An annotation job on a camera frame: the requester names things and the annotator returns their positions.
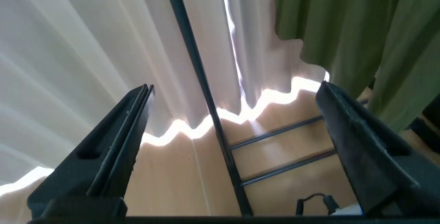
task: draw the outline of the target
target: floor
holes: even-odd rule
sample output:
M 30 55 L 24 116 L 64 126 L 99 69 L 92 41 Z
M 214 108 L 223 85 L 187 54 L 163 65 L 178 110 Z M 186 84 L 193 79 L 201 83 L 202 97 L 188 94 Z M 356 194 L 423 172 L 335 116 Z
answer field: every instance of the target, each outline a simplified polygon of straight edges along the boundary
M 365 99 L 370 90 L 359 97 Z M 290 104 L 271 104 L 253 122 L 223 121 L 230 144 L 319 115 L 314 93 L 301 91 Z M 402 133 L 421 153 L 440 158 L 412 132 Z M 318 121 L 234 150 L 243 179 L 333 148 L 324 122 Z M 314 192 L 331 194 L 341 207 L 356 202 L 337 155 L 246 186 L 255 215 L 294 215 L 296 200 Z M 125 201 L 128 215 L 240 215 L 239 206 L 214 129 L 201 139 L 178 135 L 163 147 L 142 145 Z M 305 204 L 304 215 L 326 215 L 322 200 Z

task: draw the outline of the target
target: metal frame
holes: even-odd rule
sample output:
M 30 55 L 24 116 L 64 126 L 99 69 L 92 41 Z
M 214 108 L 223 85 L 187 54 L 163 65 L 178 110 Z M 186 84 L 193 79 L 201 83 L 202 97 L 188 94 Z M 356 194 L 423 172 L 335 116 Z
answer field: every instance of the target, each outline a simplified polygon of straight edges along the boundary
M 253 216 L 252 207 L 249 203 L 248 197 L 246 195 L 246 192 L 244 190 L 245 186 L 250 185 L 251 183 L 256 183 L 258 181 L 273 177 L 275 175 L 279 175 L 280 173 L 287 172 L 288 170 L 292 170 L 295 168 L 298 168 L 300 166 L 307 165 L 311 162 L 318 161 L 319 159 L 324 159 L 329 156 L 332 156 L 336 154 L 336 151 L 328 150 L 323 153 L 314 155 L 313 157 L 308 157 L 306 159 L 295 161 L 294 163 L 288 164 L 286 166 L 282 166 L 280 168 L 271 170 L 269 172 L 265 172 L 261 175 L 257 175 L 255 177 L 252 177 L 250 179 L 242 180 L 240 178 L 239 171 L 237 169 L 237 165 L 235 164 L 234 157 L 232 156 L 232 151 L 234 149 L 241 148 L 243 146 L 253 144 L 254 142 L 261 141 L 263 139 L 266 139 L 268 137 L 272 137 L 281 133 L 284 133 L 286 131 L 291 131 L 295 128 L 300 128 L 304 125 L 308 125 L 314 122 L 317 122 L 318 120 L 322 120 L 323 116 L 319 115 L 317 117 L 313 117 L 311 119 L 298 122 L 295 124 L 290 124 L 288 126 L 278 128 L 276 130 L 267 132 L 265 134 L 259 135 L 257 137 L 253 137 L 250 139 L 247 139 L 245 141 L 239 142 L 237 144 L 229 145 L 228 140 L 226 138 L 225 133 L 223 132 L 223 127 L 221 125 L 221 121 L 219 118 L 219 114 L 217 113 L 217 108 L 214 102 L 214 99 L 212 97 L 208 80 L 206 78 L 206 73 L 204 70 L 203 63 L 200 58 L 199 50 L 197 48 L 197 44 L 195 41 L 195 37 L 193 34 L 193 30 L 191 28 L 190 21 L 188 19 L 188 14 L 185 9 L 185 5 L 183 0 L 170 0 L 171 6 L 173 8 L 173 12 L 175 14 L 175 17 L 177 19 L 177 23 L 179 25 L 181 34 L 183 36 L 186 49 L 188 50 L 188 53 L 190 55 L 192 66 L 194 67 L 195 73 L 197 75 L 197 79 L 199 80 L 199 84 L 201 87 L 201 90 L 203 91 L 203 96 L 205 97 L 206 104 L 208 106 L 209 113 L 211 114 L 212 121 L 214 123 L 215 132 L 217 135 L 217 139 L 219 140 L 221 152 L 223 153 L 223 158 L 225 159 L 226 167 L 229 172 L 229 176 L 232 181 L 232 185 L 234 187 L 234 191 L 236 194 L 237 201 L 239 203 L 240 211 L 243 216 Z M 364 100 L 361 103 L 365 104 L 368 102 L 368 100 Z

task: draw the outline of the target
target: black cable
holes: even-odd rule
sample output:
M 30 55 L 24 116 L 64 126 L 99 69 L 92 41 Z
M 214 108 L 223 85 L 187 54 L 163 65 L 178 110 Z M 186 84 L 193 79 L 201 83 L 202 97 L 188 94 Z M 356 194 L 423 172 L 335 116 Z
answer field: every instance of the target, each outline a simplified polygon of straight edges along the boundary
M 323 193 L 313 193 L 310 196 L 304 198 L 304 199 L 298 199 L 296 202 L 296 215 L 303 215 L 304 212 L 304 202 L 308 201 L 316 196 L 321 196 L 322 200 L 324 201 L 325 206 L 327 207 L 327 210 L 329 211 L 329 215 L 333 214 L 336 210 L 340 209 L 339 205 L 336 203 L 335 199 L 331 195 L 326 195 Z

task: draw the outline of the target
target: green curtain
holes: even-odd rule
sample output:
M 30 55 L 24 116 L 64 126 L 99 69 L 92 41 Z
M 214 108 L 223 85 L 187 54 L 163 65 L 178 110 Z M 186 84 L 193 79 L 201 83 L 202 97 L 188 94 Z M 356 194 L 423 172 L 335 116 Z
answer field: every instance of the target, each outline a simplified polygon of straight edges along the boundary
M 275 30 L 353 97 L 378 72 L 368 108 L 396 132 L 440 93 L 440 0 L 276 0 Z

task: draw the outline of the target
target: white curtain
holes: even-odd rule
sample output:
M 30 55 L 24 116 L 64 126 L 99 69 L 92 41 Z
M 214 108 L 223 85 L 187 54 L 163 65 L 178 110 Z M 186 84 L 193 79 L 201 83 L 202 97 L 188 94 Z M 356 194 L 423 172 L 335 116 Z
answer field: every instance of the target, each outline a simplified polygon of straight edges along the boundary
M 276 37 L 273 0 L 184 2 L 219 108 L 238 115 L 241 96 L 253 108 L 294 76 L 324 78 Z M 144 83 L 156 87 L 145 142 L 209 121 L 169 0 L 0 0 L 0 184 L 55 168 Z

